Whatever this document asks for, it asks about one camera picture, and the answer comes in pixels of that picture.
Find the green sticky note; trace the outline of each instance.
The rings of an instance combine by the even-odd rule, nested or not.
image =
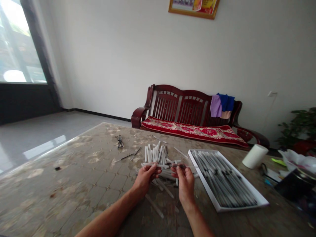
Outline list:
[[[274,159],[274,158],[271,158],[271,160],[286,167],[286,164],[285,164],[285,162],[283,160],[277,160],[277,159]]]

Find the sofa backrest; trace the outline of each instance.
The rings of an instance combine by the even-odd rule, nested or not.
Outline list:
[[[222,126],[230,119],[212,118],[212,96],[200,91],[182,91],[170,85],[152,85],[152,106],[148,115],[195,126]]]

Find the floral cushion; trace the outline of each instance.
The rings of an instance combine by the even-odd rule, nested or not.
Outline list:
[[[228,125],[219,127],[199,127],[184,123],[170,122],[149,116],[142,122],[142,126],[151,130],[180,135],[187,138],[249,147],[249,145],[241,137],[237,136]]]

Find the wooden bench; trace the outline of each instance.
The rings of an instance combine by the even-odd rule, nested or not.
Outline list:
[[[269,147],[270,143],[262,134],[242,128],[238,124],[242,102],[235,101],[230,119],[211,117],[210,104],[212,96],[200,91],[182,91],[170,85],[152,85],[148,88],[147,100],[143,107],[137,108],[132,115],[132,127],[149,130],[142,126],[148,116],[166,121],[184,123],[194,126],[217,127],[229,125],[237,128],[237,134],[246,142],[252,137],[257,143]]]

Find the white box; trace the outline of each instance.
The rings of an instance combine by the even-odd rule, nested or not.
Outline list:
[[[250,206],[250,207],[239,207],[239,208],[227,208],[227,207],[221,207],[220,204],[218,203],[218,201],[216,200],[212,190],[210,189],[210,187],[208,186],[201,170],[199,168],[196,168],[197,173],[200,176],[200,179],[202,180],[202,183],[204,185],[204,188],[206,189],[207,194],[209,195],[215,209],[217,212],[225,212],[225,211],[237,211],[237,210],[245,210],[245,209],[250,209],[250,208],[257,208],[257,207],[263,207],[263,206],[267,206],[269,205],[269,202],[258,192],[258,190],[255,189],[255,187],[252,186],[251,183],[249,183],[248,180],[245,179],[245,177],[219,152],[216,150],[203,150],[203,149],[190,149],[188,154],[191,158],[191,161],[193,163],[194,166],[198,167],[197,162],[195,161],[191,151],[208,151],[210,153],[213,154],[217,154],[218,156],[222,157],[225,162],[237,173],[241,176],[242,181],[244,182],[244,184],[248,187],[248,189],[252,192],[252,194],[255,196],[256,200],[257,200],[257,205],[256,206]]]

